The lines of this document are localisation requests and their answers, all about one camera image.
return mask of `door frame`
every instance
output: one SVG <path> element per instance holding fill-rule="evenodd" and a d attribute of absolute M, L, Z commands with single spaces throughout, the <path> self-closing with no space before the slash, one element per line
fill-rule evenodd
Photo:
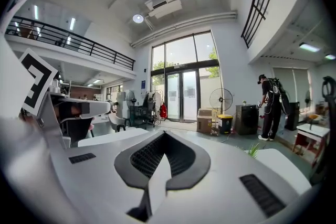
<path fill-rule="evenodd" d="M 183 86 L 183 73 L 188 73 L 188 72 L 193 72 L 195 71 L 195 76 L 196 76 L 196 102 L 197 102 L 197 111 L 201 107 L 201 84 L 199 81 L 199 75 L 200 75 L 200 70 L 199 68 L 197 69 L 187 69 L 187 70 L 179 70 L 179 71 L 173 71 L 173 72 L 168 72 L 165 73 L 164 76 L 164 92 L 165 92 L 165 104 L 167 107 L 167 112 L 169 111 L 169 105 L 168 105 L 168 76 L 169 75 L 174 75 L 178 74 L 179 75 L 179 85 L 178 85 L 178 98 L 179 98 L 179 110 L 180 110 L 180 117 L 179 119 L 171 119 L 167 118 L 170 121 L 175 121 L 175 122 L 184 122 L 184 123 L 192 123 L 196 122 L 197 119 L 195 120 L 185 120 L 184 119 L 184 100 L 183 100 L 183 95 L 184 95 L 184 86 Z"/>

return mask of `doorway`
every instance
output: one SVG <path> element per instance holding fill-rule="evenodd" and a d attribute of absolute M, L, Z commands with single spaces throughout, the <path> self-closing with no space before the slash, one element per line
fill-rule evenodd
<path fill-rule="evenodd" d="M 188 70 L 166 74 L 166 104 L 168 119 L 177 122 L 196 122 L 201 105 L 199 71 Z"/>

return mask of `brown wall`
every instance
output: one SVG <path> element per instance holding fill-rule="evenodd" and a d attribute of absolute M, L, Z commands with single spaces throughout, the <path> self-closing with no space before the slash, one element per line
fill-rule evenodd
<path fill-rule="evenodd" d="M 70 89 L 70 97 L 71 98 L 84 98 L 84 94 L 87 95 L 88 100 L 93 100 L 93 95 L 96 93 L 100 93 L 99 89 L 90 89 L 90 88 L 82 88 L 82 87 L 71 87 Z"/>

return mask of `roller blind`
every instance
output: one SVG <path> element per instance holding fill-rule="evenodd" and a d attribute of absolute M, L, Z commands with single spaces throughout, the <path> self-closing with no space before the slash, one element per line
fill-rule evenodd
<path fill-rule="evenodd" d="M 309 94 L 309 80 L 306 69 L 293 69 L 296 83 L 297 101 L 300 102 L 300 108 L 305 108 L 306 94 Z"/>
<path fill-rule="evenodd" d="M 289 102 L 295 102 L 296 95 L 293 70 L 291 68 L 273 68 L 273 71 L 275 77 L 280 80 L 286 91 Z"/>

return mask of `cardboard box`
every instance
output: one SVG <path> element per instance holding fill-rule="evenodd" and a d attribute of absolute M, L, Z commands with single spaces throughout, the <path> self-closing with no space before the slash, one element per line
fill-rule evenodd
<path fill-rule="evenodd" d="M 197 116 L 197 131 L 201 133 L 211 134 L 212 127 L 212 110 L 199 109 Z"/>

